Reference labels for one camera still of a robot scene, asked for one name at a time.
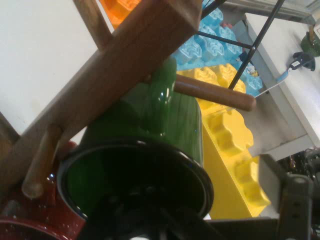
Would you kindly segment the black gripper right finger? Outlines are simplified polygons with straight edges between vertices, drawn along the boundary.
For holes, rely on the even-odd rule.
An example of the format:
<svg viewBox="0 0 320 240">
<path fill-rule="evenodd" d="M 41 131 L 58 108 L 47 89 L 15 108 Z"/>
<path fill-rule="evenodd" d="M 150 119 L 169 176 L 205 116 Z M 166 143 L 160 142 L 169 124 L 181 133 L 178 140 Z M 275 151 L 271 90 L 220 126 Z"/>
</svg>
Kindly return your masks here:
<svg viewBox="0 0 320 240">
<path fill-rule="evenodd" d="M 259 156 L 258 182 L 279 214 L 276 239 L 310 240 L 313 182 L 304 175 L 288 174 L 268 154 Z"/>
</svg>

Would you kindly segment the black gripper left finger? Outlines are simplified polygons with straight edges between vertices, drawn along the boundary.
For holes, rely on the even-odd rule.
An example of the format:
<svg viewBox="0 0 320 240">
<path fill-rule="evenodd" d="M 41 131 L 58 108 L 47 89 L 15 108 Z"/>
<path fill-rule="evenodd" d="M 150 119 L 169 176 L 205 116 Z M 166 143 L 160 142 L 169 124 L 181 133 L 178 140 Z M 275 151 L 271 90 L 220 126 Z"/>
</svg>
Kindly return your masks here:
<svg viewBox="0 0 320 240">
<path fill-rule="evenodd" d="M 103 186 L 87 211 L 86 240 L 218 240 L 204 216 L 213 188 L 202 183 Z"/>
</svg>

